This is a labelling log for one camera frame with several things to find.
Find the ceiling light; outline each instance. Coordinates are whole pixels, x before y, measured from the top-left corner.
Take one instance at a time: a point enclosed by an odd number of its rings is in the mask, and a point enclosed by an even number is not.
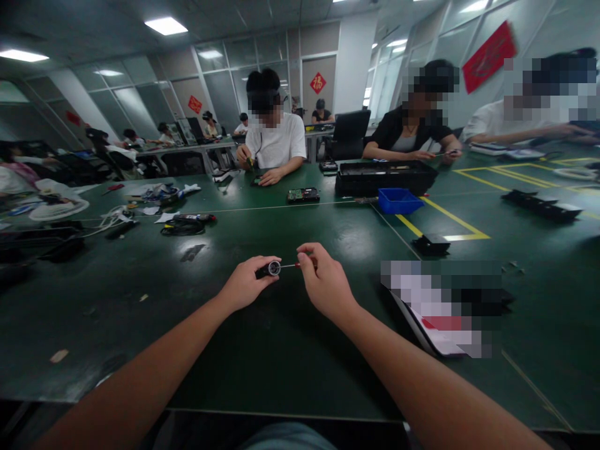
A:
[[[400,39],[399,41],[392,41],[387,46],[388,47],[398,47],[399,45],[406,44],[408,39]]]
[[[153,30],[168,36],[170,34],[186,33],[188,31],[182,24],[177,22],[172,17],[164,17],[162,19],[156,19],[153,21],[144,22]]]
[[[110,70],[94,71],[94,73],[97,73],[98,75],[103,75],[103,76],[119,76],[119,75],[123,75],[123,73],[121,73],[121,72],[110,71]]]
[[[485,9],[487,4],[488,4],[488,0],[476,1],[475,3],[471,3],[465,9],[462,9],[461,13],[472,13],[473,11],[480,11],[482,9]]]
[[[202,56],[204,59],[221,58],[223,56],[221,53],[217,52],[216,50],[208,50],[205,52],[200,52],[198,54],[200,56]]]
[[[27,61],[28,63],[35,63],[36,61],[43,61],[49,59],[47,56],[38,55],[35,53],[24,52],[21,50],[7,50],[0,53],[3,58],[18,59],[19,61]]]

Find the office chair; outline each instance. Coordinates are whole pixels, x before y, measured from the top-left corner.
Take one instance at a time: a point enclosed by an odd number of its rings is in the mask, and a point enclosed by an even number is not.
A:
[[[206,174],[204,160],[198,152],[165,154],[161,159],[167,166],[169,176]]]
[[[370,117],[368,109],[337,114],[333,138],[325,142],[326,155],[334,161],[361,158]]]

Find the red sign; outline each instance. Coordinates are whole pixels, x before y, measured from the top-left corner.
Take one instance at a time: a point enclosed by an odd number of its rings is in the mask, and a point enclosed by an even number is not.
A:
[[[79,116],[77,114],[73,114],[71,111],[67,111],[67,120],[77,126],[81,124],[81,119]]]
[[[325,87],[326,84],[327,84],[327,81],[325,81],[325,79],[323,78],[323,76],[321,75],[320,72],[317,72],[317,74],[314,76],[314,78],[311,81],[311,88],[318,95],[323,90],[323,88]]]
[[[464,85],[471,94],[517,54],[508,21],[504,21],[462,67]]]
[[[187,105],[196,114],[200,114],[200,110],[202,109],[202,103],[200,103],[200,100],[198,100],[196,97],[190,96]]]

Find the red object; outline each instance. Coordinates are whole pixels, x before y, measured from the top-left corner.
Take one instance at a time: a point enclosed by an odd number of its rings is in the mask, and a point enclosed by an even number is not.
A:
[[[187,103],[187,105],[196,114],[200,114],[200,110],[202,109],[202,102],[200,100],[198,100],[196,97],[190,96],[189,102]]]
[[[511,27],[504,21],[462,67],[467,93],[475,91],[504,65],[506,58],[516,54]]]
[[[323,90],[323,88],[325,87],[326,84],[327,84],[327,81],[325,81],[325,79],[323,78],[323,76],[321,75],[320,72],[317,72],[317,74],[314,76],[314,78],[311,81],[311,88],[318,95]]]
[[[71,111],[67,111],[67,120],[77,126],[81,124],[81,118],[77,114],[73,114]]]

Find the white t-shirt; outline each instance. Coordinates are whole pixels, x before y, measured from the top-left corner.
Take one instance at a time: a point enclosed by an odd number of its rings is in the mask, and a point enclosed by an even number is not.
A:
[[[244,124],[238,125],[234,133],[241,133],[242,131],[248,131],[248,127]]]
[[[480,107],[462,130],[461,141],[466,142],[478,134],[503,136],[556,124],[556,122],[540,117],[540,110],[515,110],[512,115],[513,117],[504,118],[504,100]]]
[[[7,167],[0,166],[0,192],[19,194],[33,191],[35,189],[22,176]]]
[[[258,160],[261,169],[281,167],[294,156],[301,156],[306,159],[302,118],[284,112],[281,123],[276,128],[250,124],[246,136],[246,145],[252,153],[252,158]]]

